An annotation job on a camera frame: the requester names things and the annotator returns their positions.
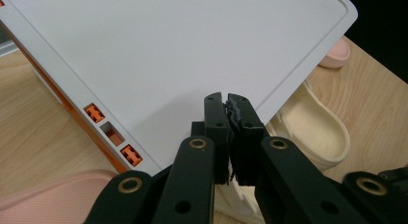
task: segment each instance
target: orange connector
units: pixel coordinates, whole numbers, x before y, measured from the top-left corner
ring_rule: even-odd
[[[85,112],[87,112],[87,115],[95,123],[98,123],[99,121],[101,121],[101,120],[103,120],[105,118],[103,113],[93,104],[90,104],[89,106],[85,107]]]
[[[126,145],[126,147],[120,150],[120,153],[122,153],[126,160],[133,166],[138,165],[142,161],[141,156],[131,145]]]

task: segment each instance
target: orange port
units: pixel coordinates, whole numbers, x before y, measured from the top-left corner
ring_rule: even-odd
[[[98,123],[99,121],[101,121],[101,120],[103,120],[105,118],[103,113],[93,104],[90,104],[89,106],[85,107],[85,112],[87,112],[87,115],[95,123]]]
[[[142,161],[141,156],[131,145],[126,145],[126,147],[120,150],[120,153],[122,153],[126,160],[133,166],[138,165]]]
[[[125,138],[123,138],[123,136],[109,121],[101,126],[101,130],[115,146],[119,146],[121,143],[123,143],[123,141],[125,141]]]

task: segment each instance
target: orange edge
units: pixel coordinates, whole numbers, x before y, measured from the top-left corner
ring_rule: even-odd
[[[127,168],[122,163],[115,159],[115,157],[110,153],[107,145],[98,137],[97,133],[88,126],[88,124],[85,122],[82,116],[75,110],[75,108],[65,97],[65,95],[60,91],[57,85],[51,80],[51,78],[48,77],[48,75],[42,69],[40,64],[30,55],[28,50],[24,48],[24,46],[18,41],[18,39],[9,31],[9,29],[1,21],[0,25],[3,27],[4,31],[6,31],[8,36],[13,40],[15,45],[17,45],[20,51],[24,54],[27,60],[31,63],[31,65],[37,70],[37,72],[46,82],[46,84],[49,85],[50,88],[54,91],[54,93],[58,96],[58,98],[60,98],[64,108],[69,112],[71,117],[78,123],[79,126],[82,127],[82,129],[84,129],[85,132],[87,132],[89,137],[98,146],[99,150],[105,155],[109,162],[111,162],[116,171],[119,173],[127,171]]]

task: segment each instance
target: wooden surface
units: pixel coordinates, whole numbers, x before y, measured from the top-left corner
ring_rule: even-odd
[[[324,172],[378,173],[408,163],[408,85],[348,40],[350,63],[309,81],[349,130],[351,150]],[[0,197],[88,169],[115,171],[20,52],[0,58]],[[241,223],[215,213],[215,223]]]

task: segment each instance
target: white tray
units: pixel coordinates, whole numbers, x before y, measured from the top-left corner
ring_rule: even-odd
[[[208,94],[245,96],[268,122],[357,17],[348,0],[2,1],[14,41],[109,154],[134,168],[130,144],[150,174],[172,164]]]

